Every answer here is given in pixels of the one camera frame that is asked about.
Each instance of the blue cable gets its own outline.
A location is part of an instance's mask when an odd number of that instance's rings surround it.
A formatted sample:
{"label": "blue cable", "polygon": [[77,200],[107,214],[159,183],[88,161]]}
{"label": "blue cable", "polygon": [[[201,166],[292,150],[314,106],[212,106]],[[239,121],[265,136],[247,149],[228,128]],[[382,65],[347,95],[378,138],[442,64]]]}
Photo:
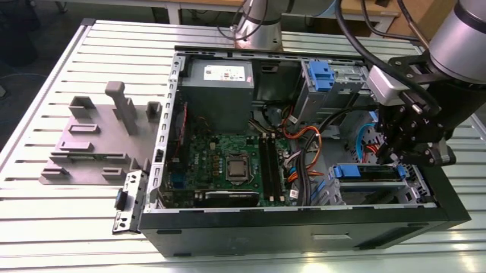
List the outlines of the blue cable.
{"label": "blue cable", "polygon": [[367,127],[372,127],[374,124],[372,123],[366,123],[358,131],[358,136],[356,136],[356,145],[355,145],[355,149],[356,149],[356,154],[358,154],[358,160],[359,162],[363,159],[363,148],[362,148],[362,139],[363,139],[363,134],[364,134],[364,130]]}

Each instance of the metal bracket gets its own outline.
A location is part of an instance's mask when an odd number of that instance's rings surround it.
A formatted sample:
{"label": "metal bracket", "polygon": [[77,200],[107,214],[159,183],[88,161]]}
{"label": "metal bracket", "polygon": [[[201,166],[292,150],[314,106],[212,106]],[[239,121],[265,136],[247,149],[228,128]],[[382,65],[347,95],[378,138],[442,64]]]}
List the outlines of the metal bracket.
{"label": "metal bracket", "polygon": [[145,198],[148,176],[144,171],[127,174],[123,189],[116,196],[116,218],[112,234],[140,234],[139,222]]}

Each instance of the red cable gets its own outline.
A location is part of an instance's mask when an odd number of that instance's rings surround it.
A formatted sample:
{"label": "red cable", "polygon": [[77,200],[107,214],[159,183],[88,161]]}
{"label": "red cable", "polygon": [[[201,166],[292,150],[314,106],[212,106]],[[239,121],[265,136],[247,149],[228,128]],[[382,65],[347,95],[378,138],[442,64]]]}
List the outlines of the red cable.
{"label": "red cable", "polygon": [[184,129],[185,129],[185,121],[187,121],[187,103],[184,104],[184,121],[181,123],[181,128],[180,128],[180,134],[179,134],[179,140],[177,140],[177,147],[175,148],[175,153],[172,156],[172,161],[177,155],[179,152],[179,148],[180,148],[180,141],[183,139],[183,135],[184,135]]}

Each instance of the ram slot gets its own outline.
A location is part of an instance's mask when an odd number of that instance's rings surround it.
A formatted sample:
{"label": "ram slot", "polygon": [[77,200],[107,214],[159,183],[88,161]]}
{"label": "ram slot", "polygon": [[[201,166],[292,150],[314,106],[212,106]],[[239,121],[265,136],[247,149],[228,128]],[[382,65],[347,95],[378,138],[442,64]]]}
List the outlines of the ram slot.
{"label": "ram slot", "polygon": [[268,160],[268,138],[263,135],[257,141],[257,150],[260,152],[260,172],[263,183],[263,198],[268,201],[273,201],[273,185],[272,176],[269,172],[269,160]]}
{"label": "ram slot", "polygon": [[279,156],[275,148],[275,138],[271,138],[267,142],[267,152],[268,152],[268,162],[269,162],[269,174],[272,177],[272,189],[275,201],[284,201],[281,194],[281,184],[280,184],[280,171],[279,171]]}

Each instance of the aluminum table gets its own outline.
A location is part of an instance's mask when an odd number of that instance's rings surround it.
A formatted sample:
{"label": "aluminum table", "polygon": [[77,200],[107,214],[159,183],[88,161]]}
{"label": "aluminum table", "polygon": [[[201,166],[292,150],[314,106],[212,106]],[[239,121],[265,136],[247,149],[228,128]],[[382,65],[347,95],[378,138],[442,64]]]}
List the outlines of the aluminum table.
{"label": "aluminum table", "polygon": [[[362,41],[382,59],[418,53],[404,42]],[[37,178],[71,116],[73,96],[111,104],[105,83],[124,81],[135,105],[164,103],[176,44],[231,47],[212,27],[100,20],[91,25],[87,20],[77,29],[0,153],[0,270],[486,271],[486,131],[475,116],[448,141],[458,164],[444,167],[472,220],[384,250],[164,258],[141,235],[111,234],[119,186],[41,185]],[[356,55],[342,36],[284,32],[283,46],[288,52]]]}

